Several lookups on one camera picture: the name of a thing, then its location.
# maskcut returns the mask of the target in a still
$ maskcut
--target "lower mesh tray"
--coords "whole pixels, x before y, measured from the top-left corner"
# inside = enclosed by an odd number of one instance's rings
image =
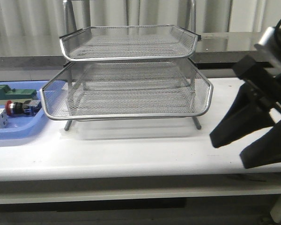
[[[207,111],[212,85],[188,59],[79,62],[41,93],[53,120],[181,117]]]

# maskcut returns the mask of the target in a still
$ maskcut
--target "white tabletop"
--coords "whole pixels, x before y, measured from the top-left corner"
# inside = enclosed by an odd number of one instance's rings
[[[0,140],[0,181],[281,172],[281,163],[244,169],[239,157],[268,128],[212,147],[209,133],[242,81],[211,82],[214,94],[209,111],[199,117],[201,130],[191,118],[75,122],[68,132],[65,121],[48,120],[30,138]]]

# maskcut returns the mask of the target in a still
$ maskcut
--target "metal mesh tray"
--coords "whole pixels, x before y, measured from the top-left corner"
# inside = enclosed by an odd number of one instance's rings
[[[41,89],[53,120],[199,116],[211,94],[188,59],[72,62]]]
[[[174,25],[88,27],[60,38],[69,61],[183,58],[198,35]]]

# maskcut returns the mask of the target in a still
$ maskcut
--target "black cable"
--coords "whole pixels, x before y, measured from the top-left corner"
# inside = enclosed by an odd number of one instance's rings
[[[274,31],[275,41],[276,41],[277,45],[281,48],[281,41],[278,38],[278,31],[279,31],[280,26],[281,26],[281,19],[278,21],[278,23],[275,27],[275,31]]]

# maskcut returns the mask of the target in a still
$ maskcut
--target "blue plastic tray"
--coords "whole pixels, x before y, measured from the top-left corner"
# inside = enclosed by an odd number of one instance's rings
[[[40,99],[39,89],[46,83],[47,81],[0,82],[0,84],[9,85],[12,89],[36,89],[38,99]],[[47,120],[43,109],[35,116],[9,116],[7,126],[0,129],[0,139],[18,139],[36,134],[42,129]]]

